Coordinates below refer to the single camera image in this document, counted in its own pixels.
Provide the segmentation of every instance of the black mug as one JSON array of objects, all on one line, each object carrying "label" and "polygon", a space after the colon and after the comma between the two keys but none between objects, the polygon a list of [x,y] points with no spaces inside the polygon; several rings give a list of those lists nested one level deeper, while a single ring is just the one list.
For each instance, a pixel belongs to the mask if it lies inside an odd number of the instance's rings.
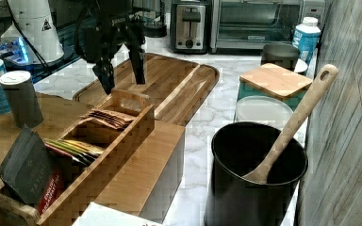
[{"label": "black mug", "polygon": [[260,65],[271,63],[295,71],[301,51],[291,44],[272,43],[263,47]]}]

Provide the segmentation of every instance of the marble countertop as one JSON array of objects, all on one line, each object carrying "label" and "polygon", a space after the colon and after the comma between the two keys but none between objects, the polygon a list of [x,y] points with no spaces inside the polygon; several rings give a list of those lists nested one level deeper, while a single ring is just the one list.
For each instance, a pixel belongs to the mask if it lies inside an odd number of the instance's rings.
[{"label": "marble countertop", "polygon": [[[147,53],[213,66],[220,72],[218,84],[186,126],[184,177],[163,222],[166,226],[205,225],[206,194],[213,159],[210,142],[221,127],[233,122],[239,91],[239,76],[258,67],[260,56],[175,54],[170,49],[169,35],[165,38],[147,38],[143,48]],[[126,59],[128,59],[128,50],[123,46],[112,60],[113,67]],[[78,60],[35,84],[35,89],[38,92],[72,100],[79,90],[96,79],[92,66],[84,60]],[[312,71],[313,68],[309,67],[309,74]],[[295,137],[303,144],[305,128],[306,123]],[[293,225],[296,198],[295,192],[283,226]]]}]

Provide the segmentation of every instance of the wooden spoon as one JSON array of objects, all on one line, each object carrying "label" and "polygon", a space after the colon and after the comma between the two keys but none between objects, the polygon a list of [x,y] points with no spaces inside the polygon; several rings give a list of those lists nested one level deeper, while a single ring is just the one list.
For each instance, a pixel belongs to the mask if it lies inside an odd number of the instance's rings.
[{"label": "wooden spoon", "polygon": [[335,66],[327,64],[321,68],[307,93],[304,95],[304,98],[299,103],[298,107],[296,107],[296,110],[284,126],[284,129],[281,131],[277,140],[275,140],[267,156],[253,171],[242,176],[242,178],[259,184],[267,183],[267,177],[269,176],[269,171],[272,169],[272,164],[274,164],[278,156],[287,147],[290,140],[304,123],[308,115],[310,115],[313,108],[319,102],[325,91],[327,91],[334,82],[336,77],[337,68]]}]

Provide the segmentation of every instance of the gray wood wall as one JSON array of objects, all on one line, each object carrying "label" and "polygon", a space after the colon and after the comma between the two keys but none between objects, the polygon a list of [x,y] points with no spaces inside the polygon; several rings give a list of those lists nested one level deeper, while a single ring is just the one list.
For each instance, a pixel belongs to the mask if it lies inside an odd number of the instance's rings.
[{"label": "gray wood wall", "polygon": [[299,225],[362,225],[362,0],[334,0],[318,68],[339,76],[312,114]]}]

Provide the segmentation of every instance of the wooden caddy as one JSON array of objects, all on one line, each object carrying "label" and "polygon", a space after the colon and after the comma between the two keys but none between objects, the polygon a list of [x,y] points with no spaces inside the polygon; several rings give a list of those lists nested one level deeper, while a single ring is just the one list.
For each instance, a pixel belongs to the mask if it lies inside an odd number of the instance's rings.
[{"label": "wooden caddy", "polygon": [[[61,138],[99,144],[106,148],[106,151],[84,169],[42,215],[35,208],[6,196],[2,189],[0,213],[22,218],[27,225],[71,225],[154,130],[154,108],[148,99],[149,97],[143,94],[118,89],[111,91],[111,95],[97,108],[123,112],[136,116],[136,119],[122,132],[93,122],[75,122]],[[13,222],[5,222],[0,216],[1,225],[13,225]]]}]

